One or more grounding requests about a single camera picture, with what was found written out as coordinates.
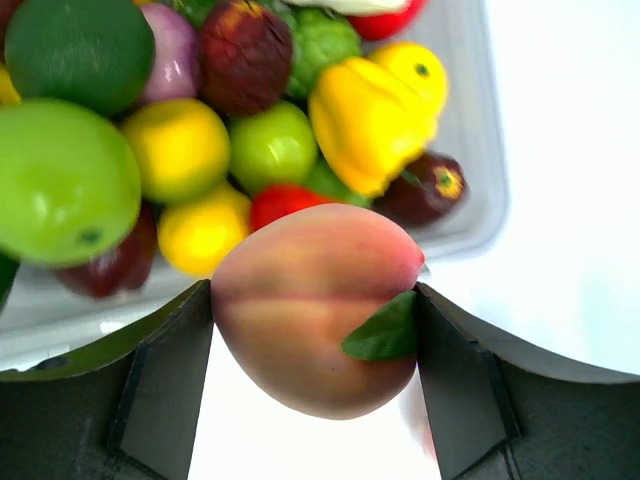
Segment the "lemon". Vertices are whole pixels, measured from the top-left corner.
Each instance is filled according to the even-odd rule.
[[[196,277],[211,277],[222,259],[249,235],[251,201],[226,181],[198,199],[168,207],[158,222],[167,262]]]
[[[220,117],[192,98],[154,103],[122,125],[138,160],[142,195],[156,203],[196,198],[229,168],[229,135]]]
[[[413,88],[438,115],[447,101],[449,80],[438,57],[413,42],[395,42],[374,50],[367,57]]]
[[[11,83],[7,67],[0,63],[0,107],[20,103],[20,95]]]

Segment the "clear plastic container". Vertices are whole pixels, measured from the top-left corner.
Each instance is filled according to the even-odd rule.
[[[411,234],[432,259],[479,248],[498,231],[508,203],[483,2],[431,0],[397,39],[426,45],[447,69],[451,93],[432,148],[456,158],[469,184],[467,200],[451,216]],[[158,257],[142,292],[97,303],[67,292],[46,271],[24,266],[0,316],[0,370],[29,367],[94,341],[193,281]]]

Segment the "purple onion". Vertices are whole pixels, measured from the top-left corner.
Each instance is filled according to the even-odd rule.
[[[140,6],[156,41],[156,59],[138,105],[195,98],[200,88],[198,35],[179,13],[159,3]]]

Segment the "red pepper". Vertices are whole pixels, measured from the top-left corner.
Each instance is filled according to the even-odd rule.
[[[409,0],[409,5],[397,13],[383,13],[366,17],[347,16],[347,20],[364,40],[385,40],[404,30],[420,13],[427,0]]]
[[[88,263],[54,270],[56,278],[72,292],[95,299],[122,290],[138,290],[151,273],[158,248],[151,208],[142,205],[131,233],[115,248]]]
[[[255,232],[290,213],[325,203],[341,202],[299,185],[272,185],[253,198],[249,227]]]

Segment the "artificial peach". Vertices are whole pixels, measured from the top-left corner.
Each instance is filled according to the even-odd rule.
[[[215,321],[231,353],[267,394],[330,419],[367,414],[395,397],[415,356],[373,362],[342,341],[413,288],[424,255],[395,223],[328,204],[287,215],[250,235],[212,280]]]

